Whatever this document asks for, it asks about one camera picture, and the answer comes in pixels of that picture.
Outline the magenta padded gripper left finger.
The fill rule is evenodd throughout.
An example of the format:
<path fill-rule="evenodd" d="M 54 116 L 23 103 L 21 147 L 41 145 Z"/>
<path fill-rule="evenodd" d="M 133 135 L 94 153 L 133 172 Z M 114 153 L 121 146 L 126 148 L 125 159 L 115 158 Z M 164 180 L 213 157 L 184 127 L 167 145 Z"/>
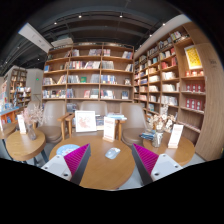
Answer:
<path fill-rule="evenodd" d="M 90 156 L 91 148 L 86 144 L 65 156 L 56 154 L 42 169 L 79 185 Z"/>

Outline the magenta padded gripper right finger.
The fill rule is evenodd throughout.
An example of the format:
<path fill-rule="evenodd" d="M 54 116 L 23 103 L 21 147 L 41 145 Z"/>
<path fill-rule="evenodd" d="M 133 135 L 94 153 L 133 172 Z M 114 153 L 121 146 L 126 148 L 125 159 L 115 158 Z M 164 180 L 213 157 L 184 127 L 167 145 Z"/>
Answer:
<path fill-rule="evenodd" d="M 167 154 L 157 155 L 137 144 L 132 144 L 132 155 L 144 185 L 182 169 Z"/>

